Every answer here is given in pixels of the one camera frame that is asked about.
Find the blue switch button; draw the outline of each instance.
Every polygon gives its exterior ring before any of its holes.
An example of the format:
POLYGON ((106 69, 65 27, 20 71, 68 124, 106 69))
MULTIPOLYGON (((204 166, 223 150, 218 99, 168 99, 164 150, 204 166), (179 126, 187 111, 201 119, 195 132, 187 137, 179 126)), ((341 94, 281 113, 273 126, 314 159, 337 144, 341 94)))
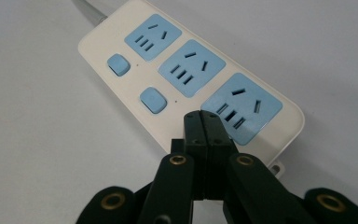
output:
POLYGON ((130 70, 130 64, 127 60, 119 55, 115 54, 107 60, 109 67, 116 73, 118 77, 123 76, 130 70))
POLYGON ((153 114, 158 114, 167 106, 164 96, 153 87, 149 87, 141 93, 141 101, 153 114))

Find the electrical outlet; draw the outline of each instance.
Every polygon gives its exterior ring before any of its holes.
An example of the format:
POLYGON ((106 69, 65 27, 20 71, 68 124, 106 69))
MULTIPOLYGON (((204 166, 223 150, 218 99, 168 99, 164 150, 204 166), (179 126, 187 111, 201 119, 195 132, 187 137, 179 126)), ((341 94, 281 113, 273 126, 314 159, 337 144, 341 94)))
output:
POLYGON ((130 33, 124 41, 146 61, 151 61, 181 34, 181 30, 158 14, 154 14, 130 33))
POLYGON ((267 166, 303 128, 296 104, 147 1, 127 1, 79 51, 167 152, 184 115, 207 107, 267 166))
POLYGON ((237 73, 201 106, 222 120, 228 135, 239 145, 248 144, 282 109, 282 103, 237 73))
POLYGON ((192 97, 226 66, 196 40, 187 41, 158 69, 185 97, 192 97))

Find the white power strip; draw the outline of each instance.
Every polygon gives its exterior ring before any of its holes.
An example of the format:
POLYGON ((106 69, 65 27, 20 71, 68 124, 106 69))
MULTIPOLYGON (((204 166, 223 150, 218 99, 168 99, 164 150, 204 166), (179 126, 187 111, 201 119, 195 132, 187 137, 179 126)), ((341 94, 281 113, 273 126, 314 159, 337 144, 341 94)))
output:
POLYGON ((304 126, 297 105, 146 1, 127 2, 79 51, 167 152, 194 110, 217 114, 267 166, 304 126))

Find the white table surface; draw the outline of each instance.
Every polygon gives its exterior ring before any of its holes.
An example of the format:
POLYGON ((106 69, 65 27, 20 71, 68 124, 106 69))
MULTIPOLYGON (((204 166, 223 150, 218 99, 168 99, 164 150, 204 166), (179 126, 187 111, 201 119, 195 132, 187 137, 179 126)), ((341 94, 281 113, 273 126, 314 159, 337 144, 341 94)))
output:
MULTIPOLYGON (((124 2, 90 1, 108 14, 124 2)), ((302 108, 281 155, 290 191, 358 204, 358 0, 152 2, 302 108)), ((165 155, 77 52, 92 28, 69 0, 0 1, 0 223, 75 223, 165 155)), ((220 205, 197 203, 194 223, 225 223, 220 205)))

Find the white cable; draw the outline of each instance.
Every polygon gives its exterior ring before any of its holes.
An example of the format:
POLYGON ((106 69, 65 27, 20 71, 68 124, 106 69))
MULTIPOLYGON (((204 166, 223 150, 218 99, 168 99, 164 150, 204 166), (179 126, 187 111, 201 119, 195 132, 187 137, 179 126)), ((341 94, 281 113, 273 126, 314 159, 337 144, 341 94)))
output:
POLYGON ((73 0, 79 10, 91 21, 95 26, 103 22, 107 16, 94 7, 86 0, 73 0))

